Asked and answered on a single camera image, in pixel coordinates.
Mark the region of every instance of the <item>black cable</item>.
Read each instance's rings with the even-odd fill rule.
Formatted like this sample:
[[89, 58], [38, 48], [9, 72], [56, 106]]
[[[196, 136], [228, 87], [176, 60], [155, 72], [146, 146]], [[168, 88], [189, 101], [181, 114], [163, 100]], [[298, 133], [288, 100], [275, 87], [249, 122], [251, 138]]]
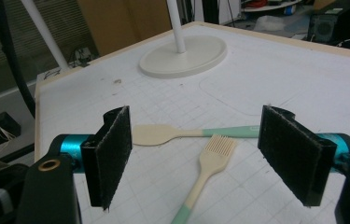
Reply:
[[73, 67], [76, 67], [76, 51], [80, 48], [80, 46], [77, 46], [74, 48], [69, 56], [69, 59], [67, 60], [67, 63], [73, 63]]
[[33, 152], [33, 151], [35, 151], [35, 144], [34, 143], [32, 143], [29, 146], [23, 147], [19, 150], [16, 150], [16, 151], [0, 158], [0, 161], [9, 163], [11, 161], [19, 159], [20, 157], [25, 156], [25, 155]]
[[44, 75], [44, 80], [49, 78], [49, 77], [52, 77], [52, 76], [56, 76], [58, 74], [61, 73], [61, 69], [58, 69], [56, 71], [48, 71], [45, 75]]
[[194, 0], [194, 7], [193, 7], [193, 9], [192, 9], [192, 21], [195, 21], [195, 8], [196, 8], [197, 6], [195, 6], [195, 0]]
[[26, 103], [33, 118], [35, 117], [35, 99], [32, 97], [26, 82], [22, 76], [20, 65], [18, 63], [17, 54], [15, 53], [14, 44], [12, 43], [11, 32], [9, 31], [6, 8], [3, 0], [0, 0], [0, 42], [2, 51], [6, 54], [9, 68], [12, 76], [14, 76], [18, 89], [22, 95], [23, 101]]
[[232, 16], [232, 9], [231, 9], [231, 5], [230, 5], [230, 0], [227, 0], [228, 3], [228, 8], [230, 9], [230, 14], [231, 14], [231, 19], [232, 19], [232, 27], [235, 28], [235, 21], [233, 21], [233, 16]]

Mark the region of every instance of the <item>grid paper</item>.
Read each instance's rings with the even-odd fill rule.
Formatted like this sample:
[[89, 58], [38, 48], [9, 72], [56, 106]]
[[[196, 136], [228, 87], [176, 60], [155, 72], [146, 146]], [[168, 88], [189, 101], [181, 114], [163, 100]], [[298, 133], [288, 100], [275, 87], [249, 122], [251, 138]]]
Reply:
[[[184, 35], [214, 35], [226, 59], [193, 77], [144, 76], [139, 59], [168, 35], [42, 85], [40, 150], [61, 133], [96, 133], [102, 115], [129, 105], [132, 126], [180, 129], [259, 124], [263, 105], [290, 110], [316, 133], [350, 135], [350, 58], [204, 26]], [[84, 175], [75, 175], [83, 223], [170, 223], [199, 174], [208, 138], [184, 137], [158, 147], [134, 146], [109, 213], [92, 208]], [[319, 207], [303, 207], [257, 149], [238, 139], [226, 170], [213, 175], [188, 223], [335, 223], [344, 177], [330, 174]]]

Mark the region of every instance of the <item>cardboard box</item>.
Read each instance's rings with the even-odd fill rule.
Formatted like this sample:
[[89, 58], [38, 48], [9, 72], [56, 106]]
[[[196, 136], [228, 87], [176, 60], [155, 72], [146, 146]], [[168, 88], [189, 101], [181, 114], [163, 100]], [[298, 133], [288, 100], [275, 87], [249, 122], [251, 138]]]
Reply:
[[165, 0], [77, 0], [100, 56], [171, 28]]
[[314, 10], [319, 10], [323, 7], [328, 6], [329, 4], [335, 2], [335, 0], [315, 0], [314, 2]]

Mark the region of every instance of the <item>white lamp pole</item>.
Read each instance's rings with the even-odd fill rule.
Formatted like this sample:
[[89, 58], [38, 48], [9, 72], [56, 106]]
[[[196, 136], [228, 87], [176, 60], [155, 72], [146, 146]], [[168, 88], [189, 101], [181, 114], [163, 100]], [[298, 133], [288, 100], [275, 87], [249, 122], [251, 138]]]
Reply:
[[175, 42], [159, 46], [145, 54], [139, 63], [142, 72], [157, 78], [188, 77], [221, 63], [227, 55], [226, 43], [210, 35], [184, 38], [176, 0], [167, 0], [167, 5]]
[[32, 18], [33, 22], [35, 23], [38, 31], [43, 36], [44, 41], [46, 41], [46, 44], [49, 47], [49, 50], [51, 51], [53, 57], [55, 58], [56, 63], [58, 63], [58, 65], [61, 67], [61, 71], [68, 70], [69, 66], [67, 65], [67, 61], [61, 53], [61, 50], [59, 49], [55, 40], [53, 39], [52, 34], [49, 31], [49, 28], [47, 27], [43, 18], [41, 17], [40, 12], [35, 6], [35, 2], [33, 0], [22, 0], [22, 3]]

